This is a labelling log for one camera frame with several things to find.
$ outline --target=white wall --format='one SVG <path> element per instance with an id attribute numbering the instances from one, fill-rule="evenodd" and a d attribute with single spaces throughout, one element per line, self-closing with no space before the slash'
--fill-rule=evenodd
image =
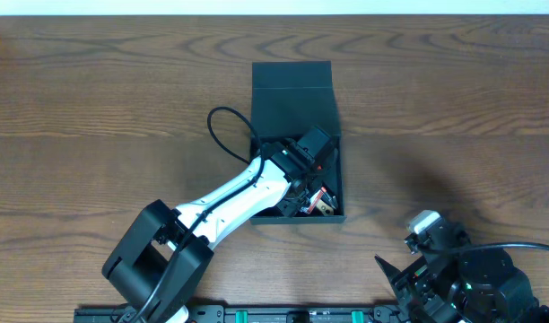
<path id="1" fill-rule="evenodd" d="M 549 13 L 549 0 L 0 0 L 0 15 L 383 13 Z"/>

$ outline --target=black plastic housing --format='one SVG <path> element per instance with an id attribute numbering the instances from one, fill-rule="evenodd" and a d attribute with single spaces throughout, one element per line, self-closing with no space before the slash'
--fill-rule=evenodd
<path id="1" fill-rule="evenodd" d="M 167 259 L 152 245 L 178 240 L 187 231 L 179 221 L 180 213 L 171 211 L 161 200 L 143 209 L 102 268 L 105 278 L 136 310 L 140 309 L 169 268 L 161 288 L 147 307 L 148 323 L 163 323 L 172 317 L 193 295 L 213 251 L 195 236 L 187 241 L 176 261 Z"/>
<path id="2" fill-rule="evenodd" d="M 396 305 L 363 307 L 223 307 L 187 306 L 196 323 L 405 323 L 408 317 Z M 113 323 L 125 308 L 85 308 L 74 312 L 74 323 Z M 246 319 L 237 319 L 244 313 Z"/>
<path id="3" fill-rule="evenodd" d="M 330 62 L 253 63 L 251 123 L 263 143 L 282 142 L 285 138 L 303 140 L 317 147 L 317 138 L 302 138 L 319 127 L 332 138 L 337 150 L 330 172 L 320 177 L 323 185 L 336 196 L 334 215 L 297 213 L 289 217 L 272 207 L 253 216 L 253 224 L 342 223 L 344 189 L 342 175 L 341 129 L 332 84 Z M 251 144 L 251 156 L 257 147 Z"/>

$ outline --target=open box lid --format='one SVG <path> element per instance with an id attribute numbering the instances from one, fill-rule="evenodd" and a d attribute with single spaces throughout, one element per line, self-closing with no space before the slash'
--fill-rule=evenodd
<path id="1" fill-rule="evenodd" d="M 313 126 L 340 137 L 330 62 L 253 63 L 251 123 L 266 140 Z"/>

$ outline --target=wood grain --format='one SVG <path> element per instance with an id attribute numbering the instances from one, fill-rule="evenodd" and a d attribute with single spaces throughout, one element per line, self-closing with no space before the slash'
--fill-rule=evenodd
<path id="1" fill-rule="evenodd" d="M 424 208 L 476 242 L 549 243 L 549 16 L 0 17 L 0 322 L 122 302 L 100 267 L 138 212 L 243 169 L 208 110 L 249 115 L 251 62 L 300 60 L 333 64 L 348 219 L 243 225 L 198 296 L 391 300 L 372 256 L 407 266 Z M 511 254 L 549 305 L 549 254 Z"/>

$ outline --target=black cable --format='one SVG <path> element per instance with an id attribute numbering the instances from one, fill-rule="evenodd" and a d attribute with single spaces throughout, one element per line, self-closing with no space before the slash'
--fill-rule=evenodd
<path id="1" fill-rule="evenodd" d="M 227 147 L 224 146 L 224 144 L 222 144 L 219 139 L 214 135 L 213 133 L 213 128 L 211 126 L 211 119 L 213 117 L 213 114 L 214 112 L 216 111 L 219 111 L 219 110 L 225 110 L 225 111 L 229 111 L 231 113 L 233 113 L 235 116 L 239 117 L 245 124 L 247 124 L 248 128 L 250 129 L 250 132 L 253 134 L 253 136 L 255 137 L 255 140 L 257 141 L 257 146 L 258 146 L 258 149 L 259 149 L 259 153 L 260 153 L 260 165 L 258 166 L 258 171 L 257 171 L 257 175 L 255 175 L 255 177 L 249 181 L 247 184 L 241 186 L 240 188 L 232 191 L 228 196 L 225 196 L 223 197 L 222 199 L 220 199 L 219 201 L 217 201 L 216 203 L 214 203 L 213 205 L 209 206 L 206 210 L 204 210 L 197 218 L 196 220 L 193 222 L 193 224 L 191 225 L 191 227 L 188 229 L 187 233 L 183 236 L 183 238 L 181 239 L 181 241 L 179 242 L 179 245 L 177 246 L 178 249 L 182 249 L 185 244 L 187 243 L 187 240 L 188 238 L 190 238 L 190 236 L 193 234 L 193 232 L 195 231 L 196 227 L 199 225 L 199 223 L 201 223 L 202 221 L 204 221 L 206 219 L 206 217 L 214 210 L 216 209 L 217 207 L 221 206 L 223 203 L 227 202 L 228 200 L 232 199 L 233 197 L 235 197 L 236 195 L 238 195 L 240 192 L 244 191 L 245 189 L 247 188 L 250 188 L 251 186 L 255 185 L 258 181 L 258 179 L 260 179 L 260 176 L 263 174 L 263 169 L 265 168 L 265 156 L 263 154 L 263 143 L 261 142 L 260 140 L 260 137 L 258 136 L 258 132 L 257 130 L 250 124 L 250 122 L 245 118 L 245 116 L 243 116 L 242 114 L 240 114 L 240 112 L 238 112 L 237 110 L 233 109 L 233 108 L 229 108 L 229 107 L 217 107 L 217 108 L 214 108 L 212 109 L 210 112 L 209 112 L 209 115 L 207 116 L 206 118 L 206 126 L 209 128 L 209 132 L 211 133 L 211 136 L 213 137 L 214 141 L 219 145 L 221 146 L 221 148 L 229 153 L 230 155 L 234 156 L 235 158 L 237 158 L 238 160 L 241 160 L 245 163 L 249 163 L 247 160 L 245 160 L 244 158 L 238 156 L 236 153 L 233 153 L 231 150 L 229 150 Z"/>
<path id="2" fill-rule="evenodd" d="M 489 243 L 484 245 L 466 246 L 460 248 L 451 249 L 429 249 L 425 247 L 418 247 L 418 249 L 425 254 L 433 255 L 448 255 L 465 253 L 469 251 L 488 250 L 488 249 L 503 249 L 503 248 L 524 248 L 524 249 L 539 249 L 549 251 L 549 245 L 543 243 L 534 242 L 503 242 L 503 243 Z"/>
<path id="3" fill-rule="evenodd" d="M 217 138 L 217 136 L 214 134 L 213 132 L 213 127 L 211 126 L 211 120 L 212 120 L 212 117 L 213 117 L 213 114 L 216 112 L 216 111 L 219 111 L 219 110 L 226 110 L 226 111 L 229 111 L 231 112 L 232 114 L 234 114 L 235 116 L 239 117 L 245 124 L 247 124 L 248 128 L 250 129 L 250 132 L 253 134 L 253 136 L 255 137 L 255 140 L 257 141 L 257 145 L 258 145 L 258 149 L 259 149 L 259 153 L 260 153 L 260 165 L 258 166 L 258 171 L 257 171 L 257 175 L 255 175 L 253 177 L 252 180 L 250 180 L 249 182 L 247 182 L 245 185 L 241 186 L 240 188 L 237 188 L 236 190 L 232 191 L 229 195 L 223 197 L 222 199 L 220 199 L 219 201 L 215 202 L 213 205 L 207 207 L 196 219 L 195 221 L 193 222 L 193 224 L 191 224 L 191 227 L 187 230 L 187 232 L 183 235 L 183 237 L 181 238 L 181 240 L 179 241 L 179 244 L 177 245 L 177 248 L 175 249 L 175 252 L 173 252 L 173 255 L 170 257 L 170 260 L 169 260 L 169 264 L 167 264 L 167 267 L 165 268 L 165 270 L 163 271 L 163 274 L 161 275 L 161 278 L 159 279 L 159 282 L 155 285 L 155 288 L 153 288 L 151 294 L 149 295 L 149 297 L 147 298 L 147 301 L 143 304 L 143 306 L 141 307 L 141 309 L 133 316 L 133 318 L 131 320 L 129 320 L 129 323 L 136 323 L 139 319 L 142 319 L 141 317 L 144 315 L 145 311 L 147 310 L 147 308 L 149 307 L 149 305 L 151 304 L 151 302 L 153 301 L 153 299 L 155 298 L 155 294 L 159 291 L 159 289 L 161 288 L 161 285 L 162 285 L 162 282 L 163 280 L 167 277 L 167 274 L 169 273 L 170 271 L 170 268 L 172 268 L 172 265 L 174 265 L 174 262 L 176 261 L 175 259 L 178 257 L 178 254 L 179 252 L 185 247 L 185 244 L 187 243 L 188 239 L 191 237 L 191 235 L 193 235 L 193 232 L 195 231 L 196 227 L 206 219 L 206 217 L 212 212 L 214 211 L 217 207 L 221 206 L 222 204 L 224 204 L 225 202 L 227 202 L 228 200 L 232 199 L 233 197 L 235 197 L 236 195 L 238 195 L 240 192 L 244 191 L 245 189 L 247 188 L 250 188 L 251 186 L 257 184 L 257 181 L 258 179 L 260 179 L 261 175 L 263 174 L 263 169 L 265 168 L 265 156 L 264 156 L 264 153 L 263 153 L 263 144 L 260 140 L 260 137 L 258 136 L 258 132 L 257 130 L 250 124 L 250 122 L 245 118 L 245 116 L 243 116 L 242 114 L 240 114 L 237 110 L 233 109 L 233 108 L 229 108 L 229 107 L 217 107 L 217 108 L 214 108 L 212 109 L 210 112 L 209 112 L 209 115 L 207 116 L 206 118 L 206 126 L 207 128 L 209 129 L 209 133 L 211 133 L 211 137 L 214 139 L 214 141 L 227 153 L 229 153 L 231 156 L 235 157 L 236 159 L 242 161 L 242 162 L 245 162 L 246 164 L 249 164 L 250 162 L 247 161 L 246 159 L 238 156 L 236 153 L 233 153 L 229 148 L 225 147 L 224 144 L 221 143 L 221 141 L 219 141 L 219 139 Z"/>
<path id="4" fill-rule="evenodd" d="M 238 159 L 239 161 L 244 162 L 247 165 L 249 165 L 250 161 L 247 161 L 246 159 L 238 156 L 231 149 L 227 148 L 224 144 L 221 143 L 219 138 L 217 138 L 217 136 L 214 134 L 213 126 L 211 125 L 211 119 L 213 118 L 214 112 L 219 111 L 219 110 L 227 110 L 227 111 L 233 113 L 235 116 L 239 117 L 241 120 L 243 120 L 247 124 L 247 126 L 250 128 L 250 130 L 253 132 L 253 135 L 255 136 L 255 138 L 258 138 L 257 132 L 253 131 L 253 127 L 250 125 L 250 122 L 248 122 L 248 120 L 242 114 L 240 114 L 240 112 L 238 112 L 237 110 L 235 110 L 233 108 L 217 107 L 217 108 L 212 109 L 211 112 L 209 112 L 209 115 L 206 117 L 206 127 L 209 129 L 209 133 L 211 134 L 211 137 L 219 145 L 219 147 L 221 147 L 225 152 L 227 152 L 232 157 L 234 157 L 234 158 Z"/>

